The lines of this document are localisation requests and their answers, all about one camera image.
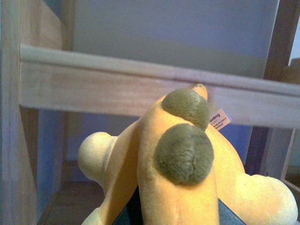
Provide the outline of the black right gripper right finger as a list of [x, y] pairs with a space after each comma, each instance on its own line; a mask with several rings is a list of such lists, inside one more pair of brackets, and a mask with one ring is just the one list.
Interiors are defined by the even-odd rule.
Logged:
[[220, 199], [218, 199], [220, 225], [245, 225], [245, 223]]

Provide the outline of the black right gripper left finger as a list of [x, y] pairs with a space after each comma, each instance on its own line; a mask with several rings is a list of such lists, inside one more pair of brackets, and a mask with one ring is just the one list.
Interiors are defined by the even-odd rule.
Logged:
[[113, 225], [143, 225], [139, 187], [136, 187], [133, 195], [114, 220]]

